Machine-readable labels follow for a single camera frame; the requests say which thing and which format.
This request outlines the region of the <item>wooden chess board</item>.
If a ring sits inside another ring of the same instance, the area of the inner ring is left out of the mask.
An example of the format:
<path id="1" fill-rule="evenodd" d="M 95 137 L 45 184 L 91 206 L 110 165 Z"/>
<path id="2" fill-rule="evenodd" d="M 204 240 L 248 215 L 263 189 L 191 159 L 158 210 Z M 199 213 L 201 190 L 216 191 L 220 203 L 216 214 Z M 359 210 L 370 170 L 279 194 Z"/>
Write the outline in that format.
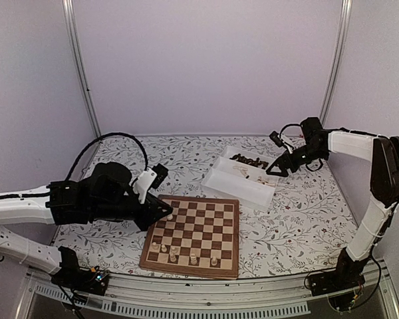
<path id="1" fill-rule="evenodd" d="M 161 195 L 173 207 L 173 219 L 153 224 L 147 232 L 139 267 L 142 270 L 201 278 L 235 280 L 239 276 L 239 201 Z M 167 246 L 167 252 L 152 252 L 152 243 Z M 177 262 L 171 263 L 172 246 L 178 247 Z M 190 265 L 195 253 L 197 265 Z M 219 266 L 212 267 L 213 256 Z"/>

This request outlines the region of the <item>light chess queen piece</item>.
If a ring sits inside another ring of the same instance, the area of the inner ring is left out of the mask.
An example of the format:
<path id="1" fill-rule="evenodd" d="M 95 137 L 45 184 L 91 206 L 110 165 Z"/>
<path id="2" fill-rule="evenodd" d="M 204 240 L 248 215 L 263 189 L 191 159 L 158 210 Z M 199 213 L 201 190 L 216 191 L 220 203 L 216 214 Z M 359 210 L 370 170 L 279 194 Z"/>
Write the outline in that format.
<path id="1" fill-rule="evenodd" d="M 195 253 L 190 254 L 190 265 L 197 265 L 198 258 Z"/>

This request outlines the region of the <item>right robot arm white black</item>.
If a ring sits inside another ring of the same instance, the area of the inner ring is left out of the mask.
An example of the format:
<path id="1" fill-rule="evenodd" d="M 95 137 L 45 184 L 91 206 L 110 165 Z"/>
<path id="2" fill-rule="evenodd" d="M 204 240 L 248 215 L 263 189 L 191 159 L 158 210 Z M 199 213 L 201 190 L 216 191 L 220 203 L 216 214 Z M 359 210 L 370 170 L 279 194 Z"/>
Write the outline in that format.
<path id="1" fill-rule="evenodd" d="M 370 202 L 352 241 L 340 252 L 331 284 L 344 290 L 355 281 L 372 255 L 374 246 L 385 235 L 399 205 L 399 136 L 386 137 L 345 128 L 327 130 L 317 117 L 298 124 L 305 143 L 290 144 L 282 132 L 270 139 L 285 151 L 267 168 L 267 175 L 287 177 L 301 166 L 329 159 L 331 153 L 369 161 Z"/>

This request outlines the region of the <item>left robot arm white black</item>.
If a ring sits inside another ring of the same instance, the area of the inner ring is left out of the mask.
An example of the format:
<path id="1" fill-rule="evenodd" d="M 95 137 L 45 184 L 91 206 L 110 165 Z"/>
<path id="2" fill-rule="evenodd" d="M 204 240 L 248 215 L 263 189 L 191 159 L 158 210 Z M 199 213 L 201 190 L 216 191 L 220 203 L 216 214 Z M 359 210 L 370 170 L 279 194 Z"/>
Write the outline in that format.
<path id="1" fill-rule="evenodd" d="M 147 167 L 137 178 L 116 162 L 99 163 L 80 181 L 54 181 L 49 185 L 0 193 L 0 254 L 50 275 L 59 274 L 71 288 L 86 281 L 76 253 L 65 247 L 50 247 L 21 237 L 6 225 L 86 225 L 95 221 L 133 221 L 147 231 L 173 209 L 149 191 L 157 189 L 168 175 L 161 164 Z"/>

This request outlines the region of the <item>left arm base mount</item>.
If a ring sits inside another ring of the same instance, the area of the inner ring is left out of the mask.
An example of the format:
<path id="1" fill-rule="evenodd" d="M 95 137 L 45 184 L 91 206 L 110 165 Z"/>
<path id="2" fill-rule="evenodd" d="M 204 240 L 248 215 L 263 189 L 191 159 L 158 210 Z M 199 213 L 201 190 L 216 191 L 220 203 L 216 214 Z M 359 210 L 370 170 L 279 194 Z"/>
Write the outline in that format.
<path id="1" fill-rule="evenodd" d="M 109 271 L 99 266 L 81 268 L 76 253 L 66 247 L 59 247 L 61 262 L 59 271 L 51 276 L 51 282 L 71 290 L 104 296 L 109 283 Z"/>

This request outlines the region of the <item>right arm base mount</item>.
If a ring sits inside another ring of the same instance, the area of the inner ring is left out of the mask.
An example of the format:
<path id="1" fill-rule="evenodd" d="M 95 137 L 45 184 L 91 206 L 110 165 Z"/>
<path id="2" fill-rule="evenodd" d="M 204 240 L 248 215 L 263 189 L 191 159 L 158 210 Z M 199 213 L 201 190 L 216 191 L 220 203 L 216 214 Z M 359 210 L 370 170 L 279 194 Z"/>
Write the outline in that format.
<path id="1" fill-rule="evenodd" d="M 314 270 L 304 278 L 304 287 L 312 296 L 327 295 L 330 307 L 337 312 L 351 311 L 362 295 L 365 278 L 361 272 L 340 275 L 337 270 Z"/>

